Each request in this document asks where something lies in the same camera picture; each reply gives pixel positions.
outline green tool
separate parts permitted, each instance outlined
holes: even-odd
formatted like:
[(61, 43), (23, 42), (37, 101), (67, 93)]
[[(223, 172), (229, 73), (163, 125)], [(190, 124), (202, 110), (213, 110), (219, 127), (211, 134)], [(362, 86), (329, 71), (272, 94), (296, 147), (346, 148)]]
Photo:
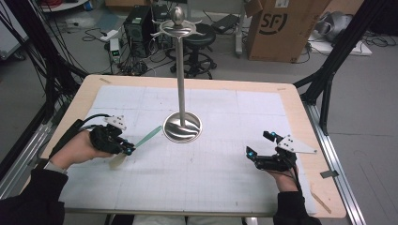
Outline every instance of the green tool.
[(161, 126), (156, 127), (154, 130), (150, 131), (150, 133), (146, 134), (146, 136), (139, 141), (138, 143), (135, 144), (135, 148), (138, 148), (141, 146), (143, 143), (146, 143), (149, 139), (151, 139), (153, 136), (155, 136), (159, 131), (161, 131)]

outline black sleeve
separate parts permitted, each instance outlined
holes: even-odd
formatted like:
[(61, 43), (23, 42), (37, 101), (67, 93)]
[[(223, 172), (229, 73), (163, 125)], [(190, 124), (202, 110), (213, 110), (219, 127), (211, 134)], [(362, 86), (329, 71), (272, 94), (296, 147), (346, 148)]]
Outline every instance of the black sleeve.
[(273, 217), (275, 225), (320, 225), (321, 222), (307, 214), (301, 192), (281, 192), (278, 194), (278, 211)]
[(58, 199), (67, 181), (60, 172), (33, 170), (20, 195), (0, 201), (0, 224), (62, 224), (65, 209)]

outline person's right hand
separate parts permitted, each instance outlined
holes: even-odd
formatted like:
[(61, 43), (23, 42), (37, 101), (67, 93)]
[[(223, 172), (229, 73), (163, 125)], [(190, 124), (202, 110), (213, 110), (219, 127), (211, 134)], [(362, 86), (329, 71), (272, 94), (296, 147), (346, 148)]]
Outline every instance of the person's right hand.
[(278, 190), (280, 192), (299, 191), (298, 187), (296, 186), (295, 180), (292, 177), (292, 174), (294, 174), (293, 168), (290, 169), (290, 171), (291, 172), (267, 171), (267, 173), (269, 173), (275, 179), (276, 186), (278, 187)]

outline round metal base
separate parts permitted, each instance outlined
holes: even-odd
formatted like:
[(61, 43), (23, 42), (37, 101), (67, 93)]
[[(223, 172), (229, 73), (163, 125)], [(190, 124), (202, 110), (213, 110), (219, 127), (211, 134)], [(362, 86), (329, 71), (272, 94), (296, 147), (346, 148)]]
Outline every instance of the round metal base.
[(202, 121), (195, 114), (185, 112), (185, 127), (182, 127), (179, 112), (176, 112), (164, 121), (163, 132), (172, 142), (190, 143), (201, 134)]

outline white device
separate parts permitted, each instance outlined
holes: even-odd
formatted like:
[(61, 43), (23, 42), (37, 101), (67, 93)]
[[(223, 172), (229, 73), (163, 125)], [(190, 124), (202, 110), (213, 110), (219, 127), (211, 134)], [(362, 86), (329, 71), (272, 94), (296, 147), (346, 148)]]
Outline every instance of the white device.
[(124, 122), (124, 115), (105, 117), (103, 118), (103, 121), (119, 129), (127, 129)]
[(109, 41), (109, 51), (115, 63), (120, 62), (120, 44), (119, 38), (112, 38)]
[(315, 154), (317, 151), (312, 147), (308, 146), (306, 143), (292, 137), (291, 135), (287, 135), (284, 137), (279, 143), (278, 147), (295, 153), (312, 153)]
[(118, 33), (118, 31), (112, 30), (112, 31), (108, 32), (108, 33), (106, 34), (106, 36), (100, 37), (100, 39), (101, 39), (101, 40), (104, 40), (104, 41), (107, 41), (107, 40), (109, 40), (109, 38), (112, 38), (112, 37), (115, 36), (117, 33)]

